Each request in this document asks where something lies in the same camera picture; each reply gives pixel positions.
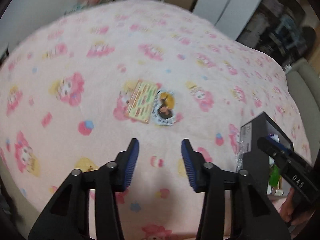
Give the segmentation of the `person's hand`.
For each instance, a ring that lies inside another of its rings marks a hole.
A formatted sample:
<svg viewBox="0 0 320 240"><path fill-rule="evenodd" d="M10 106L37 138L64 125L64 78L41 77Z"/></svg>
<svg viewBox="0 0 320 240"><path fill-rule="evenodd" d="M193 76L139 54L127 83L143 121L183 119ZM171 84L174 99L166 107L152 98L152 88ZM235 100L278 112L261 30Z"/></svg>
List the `person's hand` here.
<svg viewBox="0 0 320 240"><path fill-rule="evenodd" d="M308 211L308 212L305 212L305 213L299 215L295 219L293 219L292 214L294 212L294 207L293 207L294 193L295 193L295 189L291 188L289 191L289 194L287 195L287 199L281 205L279 214L285 223L289 223L290 225L298 226L304 222L307 222L312 217L314 212Z"/></svg>

